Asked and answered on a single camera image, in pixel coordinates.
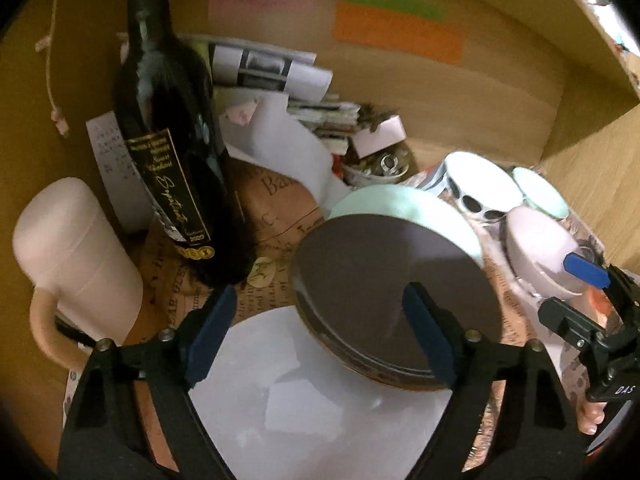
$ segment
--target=orange sticky note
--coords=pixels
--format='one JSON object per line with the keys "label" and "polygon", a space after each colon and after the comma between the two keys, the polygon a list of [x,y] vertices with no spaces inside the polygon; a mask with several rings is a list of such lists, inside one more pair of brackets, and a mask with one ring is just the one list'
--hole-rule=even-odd
{"label": "orange sticky note", "polygon": [[359,4],[338,4],[334,39],[346,43],[402,50],[436,61],[458,64],[464,35],[441,22],[405,12]]}

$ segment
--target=wine label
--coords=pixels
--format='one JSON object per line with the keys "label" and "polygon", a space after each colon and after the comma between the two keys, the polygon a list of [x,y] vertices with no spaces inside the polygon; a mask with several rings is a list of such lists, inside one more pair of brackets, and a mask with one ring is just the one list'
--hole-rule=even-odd
{"label": "wine label", "polygon": [[[199,246],[210,241],[169,129],[127,139],[127,147],[154,199],[156,212],[169,237],[177,242]],[[211,258],[214,253],[213,248],[208,246],[197,250],[178,250],[195,251],[189,255],[183,254],[193,260]]]}

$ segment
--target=white plate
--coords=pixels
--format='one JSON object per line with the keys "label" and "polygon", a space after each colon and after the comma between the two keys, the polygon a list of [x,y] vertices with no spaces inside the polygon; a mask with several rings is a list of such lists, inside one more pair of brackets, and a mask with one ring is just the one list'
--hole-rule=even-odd
{"label": "white plate", "polygon": [[419,224],[456,244],[484,267],[474,230],[455,208],[430,193],[399,184],[364,187],[340,200],[329,218],[353,214],[393,216]]}
{"label": "white plate", "polygon": [[190,395],[239,480],[404,480],[450,391],[398,390],[348,370],[288,306],[232,327]]}
{"label": "white plate", "polygon": [[467,195],[489,210],[507,213],[522,204],[513,179],[499,166],[471,152],[453,152],[445,158],[447,175]]}

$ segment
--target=wooden wall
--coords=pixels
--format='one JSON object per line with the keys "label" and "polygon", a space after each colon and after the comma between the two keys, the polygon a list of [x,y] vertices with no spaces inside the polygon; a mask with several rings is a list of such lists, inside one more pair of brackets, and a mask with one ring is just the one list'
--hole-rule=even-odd
{"label": "wooden wall", "polygon": [[[306,13],[229,14],[213,23],[207,0],[171,4],[176,30],[317,52],[318,65],[334,70],[333,90],[344,98],[400,108],[423,165],[455,148],[537,163],[556,111],[562,109],[573,62],[590,66],[619,89],[616,95],[625,104],[619,106],[614,98],[607,117],[613,119],[616,110],[622,113],[637,101],[618,60],[573,0],[436,0],[466,35],[459,66],[335,43],[331,28],[338,1],[316,0]],[[65,372],[46,361],[31,339],[31,286],[15,264],[10,233],[31,197],[63,176],[85,180],[113,219],[84,122],[111,108],[118,67],[115,34],[126,28],[126,0],[60,0],[52,86],[71,127],[68,140],[60,138],[49,119],[44,54],[34,52],[35,42],[48,31],[50,5],[51,0],[29,0],[0,43],[0,398],[37,452],[54,466]],[[554,131],[562,144],[564,134]]]}
{"label": "wooden wall", "polygon": [[593,72],[574,68],[543,161],[548,179],[603,241],[607,259],[640,272],[636,100]]}
{"label": "wooden wall", "polygon": [[31,338],[31,284],[15,263],[11,232],[33,195],[64,176],[86,181],[113,218],[84,122],[110,109],[118,67],[113,35],[125,19],[125,0],[60,0],[52,81],[71,127],[67,140],[50,120],[44,53],[34,50],[49,30],[50,13],[51,0],[29,0],[0,43],[0,398],[37,453],[55,466],[66,372]]}

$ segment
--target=dark round lid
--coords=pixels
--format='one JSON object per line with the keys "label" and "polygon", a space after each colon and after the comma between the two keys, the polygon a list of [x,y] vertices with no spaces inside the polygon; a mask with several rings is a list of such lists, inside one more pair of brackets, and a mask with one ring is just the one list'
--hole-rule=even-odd
{"label": "dark round lid", "polygon": [[404,317],[409,282],[421,282],[464,329],[500,341],[500,304],[482,269],[446,238],[404,219],[328,220],[302,240],[290,276],[309,330],[346,365],[385,383],[440,387]]}

